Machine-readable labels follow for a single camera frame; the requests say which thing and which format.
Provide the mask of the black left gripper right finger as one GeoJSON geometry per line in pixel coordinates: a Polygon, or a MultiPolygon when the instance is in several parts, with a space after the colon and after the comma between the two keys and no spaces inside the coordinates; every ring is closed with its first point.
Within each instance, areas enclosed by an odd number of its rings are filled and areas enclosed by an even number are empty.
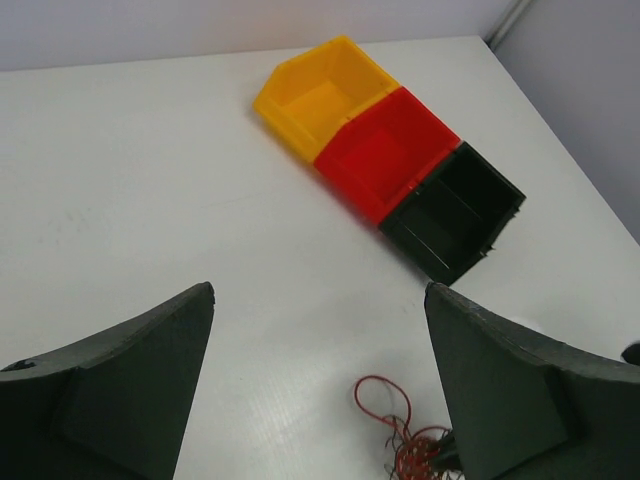
{"type": "Polygon", "coordinates": [[[636,479],[639,368],[431,283],[425,313],[468,479],[636,479]]]}

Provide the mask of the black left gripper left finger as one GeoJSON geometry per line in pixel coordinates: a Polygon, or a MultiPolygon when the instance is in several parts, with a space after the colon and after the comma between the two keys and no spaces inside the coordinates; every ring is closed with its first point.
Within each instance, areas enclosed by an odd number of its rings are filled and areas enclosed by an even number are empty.
{"type": "Polygon", "coordinates": [[[196,284],[1,371],[4,479],[171,479],[214,319],[196,284]]]}

